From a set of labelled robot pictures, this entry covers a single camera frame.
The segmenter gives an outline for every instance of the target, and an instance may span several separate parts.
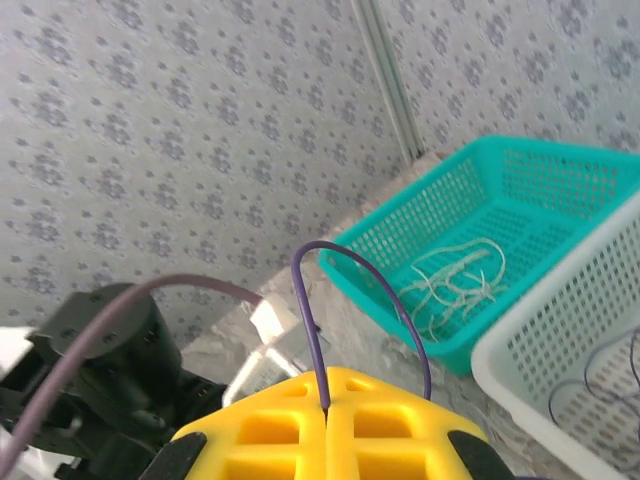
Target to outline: purple wire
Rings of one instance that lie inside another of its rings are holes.
[[[325,412],[328,411],[329,405],[331,405],[331,395],[329,393],[329,381],[327,379],[327,370],[324,365],[324,358],[322,357],[322,350],[320,349],[320,340],[318,339],[318,333],[316,332],[315,322],[313,320],[313,313],[311,312],[311,305],[309,304],[309,297],[307,296],[307,290],[304,285],[304,279],[302,278],[302,270],[301,263],[302,257],[307,252],[316,249],[327,249],[333,250],[334,252],[338,252],[342,255],[349,257],[354,262],[362,265],[366,268],[369,273],[376,279],[378,283],[382,286],[384,291],[391,298],[391,302],[396,307],[400,318],[407,324],[407,328],[409,329],[409,333],[413,338],[413,341],[416,344],[416,349],[418,351],[418,356],[420,357],[420,363],[422,364],[423,374],[424,374],[424,398],[429,400],[431,398],[431,370],[429,368],[429,360],[427,358],[427,353],[424,350],[424,345],[422,345],[422,340],[420,339],[420,334],[416,330],[415,325],[411,321],[411,317],[407,313],[407,310],[402,305],[400,298],[393,291],[389,282],[382,276],[382,274],[367,260],[362,258],[357,253],[349,250],[348,248],[342,247],[340,245],[336,245],[332,242],[327,242],[325,240],[315,240],[313,242],[309,242],[304,244],[302,247],[298,249],[298,251],[293,255],[293,259],[291,260],[291,276],[293,278],[293,286],[296,290],[296,295],[298,297],[298,304],[300,305],[300,312],[302,313],[302,320],[304,321],[305,328],[307,330],[307,338],[309,340],[309,347],[311,348],[311,357],[313,359],[313,368],[316,372],[316,380],[318,382],[318,391],[320,392],[320,405],[324,409]]]
[[[603,350],[609,348],[611,345],[619,342],[620,340],[624,339],[626,336],[633,334],[633,337],[631,338],[631,345],[629,346],[629,363],[631,365],[631,372],[633,374],[633,377],[636,381],[636,383],[638,384],[638,388],[639,390],[632,392],[632,393],[628,393],[626,395],[618,395],[617,393],[611,391],[611,390],[607,390],[603,387],[600,387],[599,385],[592,385],[589,381],[589,367],[591,366],[591,364],[593,363],[595,357],[598,356],[598,354],[600,354],[600,352],[602,352]],[[636,369],[636,365],[634,363],[633,360],[633,354],[634,354],[634,348],[635,348],[635,343],[636,340],[638,338],[638,334],[640,334],[640,328],[638,327],[634,327],[630,330],[627,330],[623,333],[621,333],[620,335],[617,335],[616,337],[614,337],[613,339],[603,343],[602,345],[598,346],[596,349],[593,350],[593,352],[591,352],[591,354],[589,355],[588,359],[587,359],[587,363],[585,364],[584,367],[584,372],[583,372],[583,378],[582,381],[580,380],[565,380],[563,382],[560,382],[559,384],[557,384],[553,390],[551,390],[551,394],[549,395],[549,402],[547,404],[547,408],[549,410],[549,417],[551,418],[551,420],[553,421],[553,423],[556,426],[560,426],[560,424],[558,423],[558,420],[556,419],[555,415],[553,414],[553,408],[552,408],[552,402],[553,402],[553,398],[556,396],[556,394],[562,390],[562,388],[568,386],[568,385],[582,385],[584,387],[586,387],[587,391],[589,392],[589,394],[591,394],[591,396],[593,396],[594,398],[596,398],[597,400],[600,400],[601,402],[604,403],[609,403],[609,404],[614,404],[614,403],[622,403],[625,407],[627,407],[633,414],[635,414],[635,416],[637,417],[639,424],[638,424],[638,430],[637,430],[637,437],[638,437],[638,443],[640,444],[640,411],[638,411],[638,409],[636,407],[634,407],[631,403],[629,403],[629,399],[632,399],[634,397],[637,397],[638,395],[640,395],[640,376],[638,375],[638,371]],[[599,390],[600,392],[608,395],[609,397],[601,397],[599,395],[596,395],[596,393],[594,392],[595,390]],[[616,452],[616,451],[620,451],[620,449],[614,449],[614,448],[610,448],[607,445],[601,444],[600,448],[609,450],[611,452]],[[640,453],[640,451],[636,452],[633,450],[626,450],[626,452],[628,453]],[[638,468],[640,468],[640,460],[637,461],[636,463],[634,463],[632,466],[624,468],[624,469],[619,469],[621,472],[626,473],[626,472],[631,472],[631,471],[635,471]]]

